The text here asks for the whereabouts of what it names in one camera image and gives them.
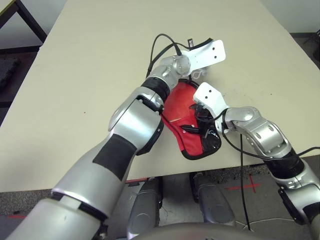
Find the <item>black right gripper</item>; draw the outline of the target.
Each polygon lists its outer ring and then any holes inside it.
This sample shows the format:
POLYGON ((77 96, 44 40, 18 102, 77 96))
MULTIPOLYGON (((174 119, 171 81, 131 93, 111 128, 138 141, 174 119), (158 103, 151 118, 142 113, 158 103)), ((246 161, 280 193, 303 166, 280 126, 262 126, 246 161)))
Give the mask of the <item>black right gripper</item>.
MULTIPOLYGON (((203 122, 203 123, 213 123, 215 121, 215 118, 212 117, 211 113, 207 109, 203 108, 202 105, 195 104, 194 109, 195 109, 194 116, 198 121, 203 122)), ((194 127, 193 125, 186 125, 185 124, 185 125, 182 125, 181 128, 188 133, 199 133, 200 132, 200 129, 194 127)), ((206 139, 208 137, 209 131, 210 131, 210 129, 206 128, 203 131, 202 137, 206 139)))

